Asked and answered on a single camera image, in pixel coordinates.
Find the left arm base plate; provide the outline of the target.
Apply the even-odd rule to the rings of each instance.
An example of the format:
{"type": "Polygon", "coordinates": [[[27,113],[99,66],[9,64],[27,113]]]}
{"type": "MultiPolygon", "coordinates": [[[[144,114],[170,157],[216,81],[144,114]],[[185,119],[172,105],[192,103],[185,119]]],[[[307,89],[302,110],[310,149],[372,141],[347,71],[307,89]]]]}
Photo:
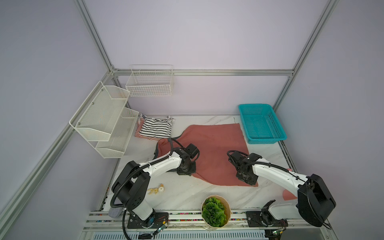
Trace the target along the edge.
{"type": "Polygon", "coordinates": [[[131,215],[127,222],[128,229],[158,229],[164,222],[168,222],[168,213],[153,212],[146,220],[142,220],[138,215],[131,215]]]}

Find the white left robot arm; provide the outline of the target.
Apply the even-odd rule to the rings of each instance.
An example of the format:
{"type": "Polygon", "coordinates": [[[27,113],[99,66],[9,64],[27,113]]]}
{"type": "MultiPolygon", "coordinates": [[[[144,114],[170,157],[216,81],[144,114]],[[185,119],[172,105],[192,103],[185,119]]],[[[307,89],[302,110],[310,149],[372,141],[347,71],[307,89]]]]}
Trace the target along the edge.
{"type": "Polygon", "coordinates": [[[184,147],[174,138],[168,138],[168,142],[170,151],[165,155],[141,164],[135,161],[127,163],[112,186],[110,207],[123,210],[122,228],[127,240],[130,239],[127,233],[129,225],[125,223],[127,213],[130,213],[131,221],[138,220],[144,229],[152,228],[158,221],[162,222],[154,232],[139,235],[142,240],[154,239],[168,226],[169,214],[157,213],[145,200],[152,178],[166,172],[176,172],[180,176],[196,173],[199,149],[193,144],[184,147]]]}

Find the dark red tank top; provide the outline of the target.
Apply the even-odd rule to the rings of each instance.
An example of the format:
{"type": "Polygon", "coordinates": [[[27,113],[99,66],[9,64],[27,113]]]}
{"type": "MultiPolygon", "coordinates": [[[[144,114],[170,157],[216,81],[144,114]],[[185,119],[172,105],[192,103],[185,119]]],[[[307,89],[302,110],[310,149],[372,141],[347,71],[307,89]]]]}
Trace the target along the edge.
{"type": "Polygon", "coordinates": [[[249,153],[240,124],[191,125],[175,139],[200,151],[193,177],[217,186],[249,186],[236,177],[237,170],[227,156],[231,150],[249,153]]]}

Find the black white striped tank top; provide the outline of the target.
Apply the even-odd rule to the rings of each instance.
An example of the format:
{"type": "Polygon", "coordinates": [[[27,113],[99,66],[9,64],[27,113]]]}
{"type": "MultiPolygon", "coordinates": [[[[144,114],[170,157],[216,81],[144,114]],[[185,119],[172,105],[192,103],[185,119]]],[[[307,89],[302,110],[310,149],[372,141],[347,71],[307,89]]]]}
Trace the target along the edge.
{"type": "Polygon", "coordinates": [[[163,119],[158,119],[140,114],[139,119],[145,120],[141,130],[141,134],[144,136],[144,139],[158,141],[171,137],[174,118],[167,116],[163,119]]]}

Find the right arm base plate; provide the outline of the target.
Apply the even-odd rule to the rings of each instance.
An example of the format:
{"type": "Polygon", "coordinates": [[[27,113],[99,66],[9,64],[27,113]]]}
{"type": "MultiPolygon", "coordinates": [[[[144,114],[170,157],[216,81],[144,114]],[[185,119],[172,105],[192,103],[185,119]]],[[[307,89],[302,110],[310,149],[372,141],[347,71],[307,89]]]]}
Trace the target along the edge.
{"type": "Polygon", "coordinates": [[[268,211],[247,211],[246,218],[249,227],[287,227],[286,219],[275,219],[268,211]]]}

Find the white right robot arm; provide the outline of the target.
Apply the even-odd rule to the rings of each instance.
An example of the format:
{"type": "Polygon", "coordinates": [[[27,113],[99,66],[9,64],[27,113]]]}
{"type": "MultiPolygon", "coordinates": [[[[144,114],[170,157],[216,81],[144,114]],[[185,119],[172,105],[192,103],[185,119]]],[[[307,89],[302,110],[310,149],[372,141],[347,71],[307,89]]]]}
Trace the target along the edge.
{"type": "Polygon", "coordinates": [[[276,200],[267,202],[256,220],[258,224],[271,227],[281,223],[282,227],[286,227],[287,219],[303,219],[314,227],[331,228],[326,220],[337,204],[320,176],[298,174],[272,164],[254,153],[248,155],[230,150],[227,156],[235,167],[236,177],[240,181],[254,186],[258,178],[262,177],[284,188],[295,197],[287,203],[278,203],[276,200]]]}

